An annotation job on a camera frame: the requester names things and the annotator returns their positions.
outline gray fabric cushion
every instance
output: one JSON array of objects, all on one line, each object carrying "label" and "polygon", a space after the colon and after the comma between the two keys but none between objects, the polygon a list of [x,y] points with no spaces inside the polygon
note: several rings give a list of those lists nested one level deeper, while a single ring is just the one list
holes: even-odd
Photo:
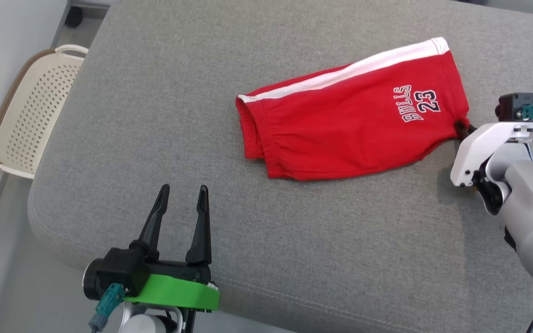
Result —
[{"label": "gray fabric cushion", "polygon": [[226,312],[301,333],[524,331],[533,281],[472,190],[450,183],[454,142],[313,183],[268,179],[243,156],[237,94],[437,36],[473,124],[495,122],[500,95],[533,92],[533,15],[444,0],[117,4],[40,162],[32,229],[85,267],[138,236],[169,183],[159,249],[183,260],[206,184]]}]

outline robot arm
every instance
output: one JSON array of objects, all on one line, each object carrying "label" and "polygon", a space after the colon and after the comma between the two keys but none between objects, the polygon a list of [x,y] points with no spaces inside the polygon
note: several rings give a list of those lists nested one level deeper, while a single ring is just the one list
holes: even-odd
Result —
[{"label": "robot arm", "polygon": [[[504,100],[525,95],[501,97],[497,110],[520,116],[520,110]],[[533,278],[533,149],[526,139],[533,131],[533,117],[497,116],[501,122],[461,137],[450,179],[456,186],[474,187],[486,210],[501,218],[505,240]]]}]

